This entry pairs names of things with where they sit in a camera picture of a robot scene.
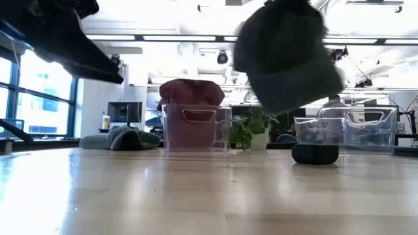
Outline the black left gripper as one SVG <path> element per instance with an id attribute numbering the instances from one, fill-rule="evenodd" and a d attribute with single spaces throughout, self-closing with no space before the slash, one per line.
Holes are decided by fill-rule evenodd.
<path id="1" fill-rule="evenodd" d="M 84 0 L 0 0 L 0 32 L 73 76 L 121 84 L 118 67 L 83 33 Z"/>

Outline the maroon knit hat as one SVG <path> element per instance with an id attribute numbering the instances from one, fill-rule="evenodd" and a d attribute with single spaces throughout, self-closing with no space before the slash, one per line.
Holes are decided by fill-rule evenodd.
<path id="1" fill-rule="evenodd" d="M 175 79 L 159 87 L 157 110 L 163 115 L 165 147 L 177 149 L 209 149 L 216 133 L 216 118 L 225 98 L 212 81 Z"/>

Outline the dark green baseball cap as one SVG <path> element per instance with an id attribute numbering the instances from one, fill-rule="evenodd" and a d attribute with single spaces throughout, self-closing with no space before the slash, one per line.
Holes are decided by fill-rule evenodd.
<path id="1" fill-rule="evenodd" d="M 261 106 L 281 114 L 335 95 L 344 83 L 322 40 L 326 27 L 308 0 L 267 0 L 241 26 L 234 69 Z"/>

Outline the black rounded hat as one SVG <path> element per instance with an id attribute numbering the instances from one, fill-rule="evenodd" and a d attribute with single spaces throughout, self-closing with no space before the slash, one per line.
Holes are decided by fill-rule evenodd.
<path id="1" fill-rule="evenodd" d="M 339 146 L 330 144 L 296 144 L 291 150 L 296 163 L 304 165 L 331 165 L 339 158 Z"/>

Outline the black computer monitor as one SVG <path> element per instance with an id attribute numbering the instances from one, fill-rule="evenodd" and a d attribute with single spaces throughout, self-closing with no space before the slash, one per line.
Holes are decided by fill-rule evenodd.
<path id="1" fill-rule="evenodd" d="M 142 115 L 141 102 L 109 102 L 107 114 L 112 123 L 140 123 Z"/>

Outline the large window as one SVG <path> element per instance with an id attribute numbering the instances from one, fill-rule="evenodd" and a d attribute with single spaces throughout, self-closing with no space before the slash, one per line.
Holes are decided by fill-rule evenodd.
<path id="1" fill-rule="evenodd" d="M 29 50 L 0 54 L 0 119 L 35 138 L 72 137 L 78 80 Z"/>

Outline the long LED light bar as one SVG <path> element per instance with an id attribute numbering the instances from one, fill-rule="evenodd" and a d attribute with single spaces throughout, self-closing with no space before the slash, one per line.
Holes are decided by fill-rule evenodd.
<path id="1" fill-rule="evenodd" d="M 95 41 L 140 41 L 140 42 L 215 42 L 233 43 L 236 36 L 228 35 L 87 35 Z M 364 38 L 364 37 L 325 37 L 326 45 L 352 46 L 418 46 L 418 38 Z"/>

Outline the black diagonal bar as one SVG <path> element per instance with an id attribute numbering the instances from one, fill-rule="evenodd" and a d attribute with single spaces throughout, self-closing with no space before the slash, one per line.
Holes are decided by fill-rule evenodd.
<path id="1" fill-rule="evenodd" d="M 21 129 L 7 123 L 4 119 L 0 119 L 0 127 L 3 127 L 10 133 L 12 133 L 14 136 L 18 137 L 19 139 L 23 140 L 24 142 L 32 142 L 33 138 L 22 131 Z"/>

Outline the green leafy plant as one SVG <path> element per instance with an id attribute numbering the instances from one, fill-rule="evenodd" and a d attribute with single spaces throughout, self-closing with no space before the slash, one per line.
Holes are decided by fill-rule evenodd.
<path id="1" fill-rule="evenodd" d="M 252 134 L 262 134 L 273 123 L 279 123 L 276 116 L 265 112 L 261 107 L 249 107 L 240 115 L 233 116 L 229 134 L 229 143 L 235 149 L 250 150 Z"/>

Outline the white plant pot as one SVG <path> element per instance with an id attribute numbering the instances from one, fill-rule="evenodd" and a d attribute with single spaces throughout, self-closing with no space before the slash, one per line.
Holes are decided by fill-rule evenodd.
<path id="1" fill-rule="evenodd" d="M 266 149 L 268 144 L 268 129 L 266 128 L 262 134 L 252 134 L 251 147 L 252 151 L 263 151 Z"/>

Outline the blue chair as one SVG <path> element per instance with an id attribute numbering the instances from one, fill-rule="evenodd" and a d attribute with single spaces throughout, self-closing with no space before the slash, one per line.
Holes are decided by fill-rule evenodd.
<path id="1" fill-rule="evenodd" d="M 282 144 L 294 144 L 297 142 L 297 139 L 291 134 L 281 134 L 277 137 L 276 142 Z"/>

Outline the small clear plastic bin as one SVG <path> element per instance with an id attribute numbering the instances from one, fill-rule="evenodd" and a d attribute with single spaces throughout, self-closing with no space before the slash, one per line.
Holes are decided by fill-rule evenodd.
<path id="1" fill-rule="evenodd" d="M 334 144 L 344 139 L 343 118 L 295 117 L 295 132 L 299 144 Z"/>

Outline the large clear plastic bin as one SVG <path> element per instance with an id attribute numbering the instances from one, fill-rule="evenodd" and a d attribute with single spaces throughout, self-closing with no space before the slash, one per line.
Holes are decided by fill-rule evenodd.
<path id="1" fill-rule="evenodd" d="M 324 142 L 341 154 L 392 155 L 397 115 L 392 106 L 346 106 L 322 108 L 317 120 Z"/>

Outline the black equipment stand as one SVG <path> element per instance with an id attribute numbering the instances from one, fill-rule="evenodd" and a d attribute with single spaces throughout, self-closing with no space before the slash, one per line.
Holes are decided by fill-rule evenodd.
<path id="1" fill-rule="evenodd" d="M 409 111 L 406 112 L 399 112 L 398 113 L 398 117 L 406 115 L 408 120 L 409 120 L 409 124 L 411 127 L 411 133 L 410 134 L 395 134 L 395 146 L 398 146 L 398 139 L 399 138 L 409 138 L 411 140 L 411 146 L 415 145 L 415 142 L 418 141 L 418 133 L 417 133 L 417 127 L 416 127 L 416 122 L 415 122 L 415 110 L 411 109 Z"/>

